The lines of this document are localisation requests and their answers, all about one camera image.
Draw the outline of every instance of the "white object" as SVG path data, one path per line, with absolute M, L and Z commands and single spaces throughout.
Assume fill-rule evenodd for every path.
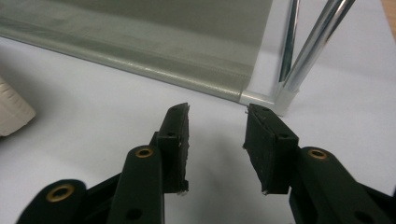
M 7 136 L 24 126 L 35 111 L 0 77 L 0 136 Z

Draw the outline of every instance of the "white table surface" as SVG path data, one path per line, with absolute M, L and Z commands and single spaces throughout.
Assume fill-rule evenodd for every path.
M 303 1 L 298 47 L 324 3 Z M 276 37 L 266 33 L 257 71 L 274 69 Z M 359 0 L 282 118 L 301 147 L 330 150 L 357 181 L 387 194 L 396 186 L 395 71 L 380 1 Z M 191 190 L 165 196 L 166 223 L 294 222 L 288 196 L 261 195 L 242 149 L 244 106 L 4 38 L 0 75 L 37 112 L 28 126 L 0 138 L 0 223 L 14 223 L 59 179 L 90 188 L 119 173 L 128 151 L 159 130 L 167 108 L 184 102 L 191 105 Z

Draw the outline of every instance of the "silver metal rod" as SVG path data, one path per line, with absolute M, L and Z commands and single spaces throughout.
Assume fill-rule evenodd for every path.
M 291 68 L 284 89 L 298 91 L 315 60 L 322 52 L 332 32 L 345 17 L 355 0 L 329 0 Z
M 282 82 L 286 79 L 291 68 L 299 8 L 300 0 L 292 0 L 290 7 L 288 33 L 286 37 L 285 48 L 283 50 L 283 59 L 280 68 L 279 82 Z

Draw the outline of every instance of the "metal rod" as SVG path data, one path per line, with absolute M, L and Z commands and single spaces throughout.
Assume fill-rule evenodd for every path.
M 331 37 L 332 32 L 345 17 L 354 2 L 355 0 L 329 0 L 327 2 L 286 78 L 284 84 L 286 91 L 296 92 L 299 90 L 315 60 Z
M 290 8 L 289 27 L 285 42 L 285 48 L 283 51 L 283 59 L 282 59 L 282 66 L 280 68 L 279 82 L 282 82 L 286 79 L 291 68 L 299 9 L 300 9 L 300 0 L 292 0 L 291 8 Z

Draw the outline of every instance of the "mounting hole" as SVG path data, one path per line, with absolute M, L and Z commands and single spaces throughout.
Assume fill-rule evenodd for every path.
M 282 137 L 282 138 L 288 138 L 288 137 L 289 137 L 289 135 L 288 135 L 288 134 L 286 134 L 286 133 L 280 133 L 280 134 L 279 134 L 279 137 Z
M 362 223 L 375 223 L 370 215 L 367 215 L 366 213 L 361 211 L 355 212 L 355 218 Z
M 50 203 L 57 203 L 60 202 L 66 198 L 68 198 L 70 195 L 73 194 L 74 192 L 74 187 L 71 184 L 62 184 L 54 189 L 52 189 L 48 194 L 47 194 L 47 201 Z
M 139 218 L 142 217 L 142 215 L 143 215 L 142 210 L 133 208 L 128 211 L 128 213 L 126 214 L 126 218 L 128 218 L 129 220 L 138 220 Z
M 138 158 L 147 158 L 150 157 L 154 152 L 152 151 L 151 148 L 142 148 L 138 151 L 136 151 L 135 155 Z
M 324 160 L 327 158 L 327 154 L 319 149 L 310 149 L 308 153 L 311 157 L 315 159 Z

